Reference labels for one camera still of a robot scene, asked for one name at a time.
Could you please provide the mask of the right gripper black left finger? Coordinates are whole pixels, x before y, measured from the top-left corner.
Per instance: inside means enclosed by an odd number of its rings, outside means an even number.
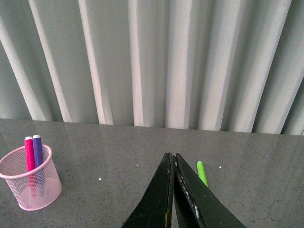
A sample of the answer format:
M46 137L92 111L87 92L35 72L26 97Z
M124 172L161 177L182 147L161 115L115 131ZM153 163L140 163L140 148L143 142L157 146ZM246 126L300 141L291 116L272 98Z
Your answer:
M124 228L170 228L174 190L174 161L165 153L139 204Z

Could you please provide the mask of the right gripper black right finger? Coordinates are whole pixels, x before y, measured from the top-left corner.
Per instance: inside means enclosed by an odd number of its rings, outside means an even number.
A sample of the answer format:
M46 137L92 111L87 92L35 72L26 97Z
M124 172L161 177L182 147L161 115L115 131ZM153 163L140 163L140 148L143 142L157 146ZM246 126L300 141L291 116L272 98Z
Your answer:
M244 228L178 153L175 158L174 200L180 228Z

